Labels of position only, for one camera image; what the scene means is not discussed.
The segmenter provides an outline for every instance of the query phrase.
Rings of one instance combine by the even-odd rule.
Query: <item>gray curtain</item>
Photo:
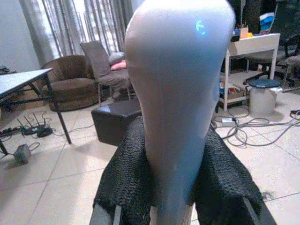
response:
[[[107,53],[124,50],[131,0],[20,0],[40,65],[83,54],[81,42],[99,40]]]

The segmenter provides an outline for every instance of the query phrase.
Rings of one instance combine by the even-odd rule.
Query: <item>white bucket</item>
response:
[[[270,115],[274,112],[277,93],[281,88],[255,88],[250,91],[250,113]]]

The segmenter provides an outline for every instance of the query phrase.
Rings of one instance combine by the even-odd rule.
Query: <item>black mesh fabric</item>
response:
[[[122,144],[105,168],[94,204],[113,217],[122,207],[122,224],[148,225],[153,201],[153,177],[146,159],[142,117],[130,125]],[[210,128],[193,199],[201,225],[229,224],[238,213],[241,197],[248,198],[257,214],[262,200],[244,165]]]

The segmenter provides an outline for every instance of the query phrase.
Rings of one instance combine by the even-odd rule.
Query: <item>white desk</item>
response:
[[[220,102],[224,104],[224,112],[227,111],[228,103],[239,102],[247,99],[247,96],[228,99],[228,78],[229,78],[230,57],[273,50],[274,52],[272,58],[270,79],[274,79],[279,37],[280,34],[268,34],[263,36],[240,39],[237,42],[231,42],[229,44],[229,47],[226,52],[226,58],[225,58],[224,98],[220,97]]]

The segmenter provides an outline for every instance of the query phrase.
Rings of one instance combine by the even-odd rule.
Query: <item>power adapter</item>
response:
[[[15,161],[18,164],[24,165],[29,162],[31,152],[27,144],[19,145],[18,149],[14,152]]]
[[[236,118],[222,118],[223,127],[234,127],[236,124],[238,124],[238,120]]]

